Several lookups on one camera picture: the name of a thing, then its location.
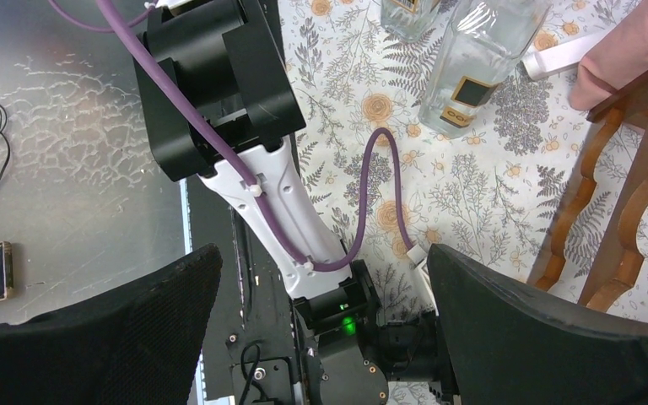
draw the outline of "bolt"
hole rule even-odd
[[[255,380],[257,380],[257,381],[263,380],[266,375],[267,375],[267,372],[262,367],[258,367],[255,370]]]

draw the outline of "perfume bottle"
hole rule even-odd
[[[549,0],[461,0],[418,111],[421,123],[448,138],[468,133],[476,111],[521,60],[550,7]]]
[[[381,0],[381,26],[401,41],[415,42],[433,24],[440,0]]]

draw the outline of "bottle label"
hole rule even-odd
[[[465,128],[471,125],[475,116],[467,116],[458,110],[454,110],[450,107],[443,109],[443,113],[440,115],[440,119],[448,122],[456,128]]]
[[[416,13],[416,7],[419,5],[419,0],[392,0],[402,8],[405,8],[411,13]]]
[[[490,96],[493,95],[499,84],[486,84],[474,78],[463,76],[461,81],[458,82],[451,100],[469,107],[479,107],[490,100]]]

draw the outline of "pink cloth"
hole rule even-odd
[[[582,58],[570,106],[590,110],[647,69],[648,0],[642,0]]]

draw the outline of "black bracket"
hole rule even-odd
[[[252,363],[245,363],[247,372],[249,372],[250,367],[252,367]],[[292,388],[294,382],[289,371],[289,362],[286,359],[261,360],[255,367],[255,382],[262,388],[266,398],[260,398],[260,392],[252,386],[247,392],[245,404],[271,403],[272,405],[285,405],[295,403]],[[235,400],[239,403],[240,395],[245,388],[246,378],[242,375],[239,364],[233,366],[230,372],[232,374]]]
[[[216,122],[215,131],[241,152],[305,127],[284,63],[257,0],[212,0],[173,15],[159,9],[141,42],[199,110],[231,96],[244,108]],[[208,145],[135,63],[145,126],[155,160],[172,180],[212,176],[221,156]]]

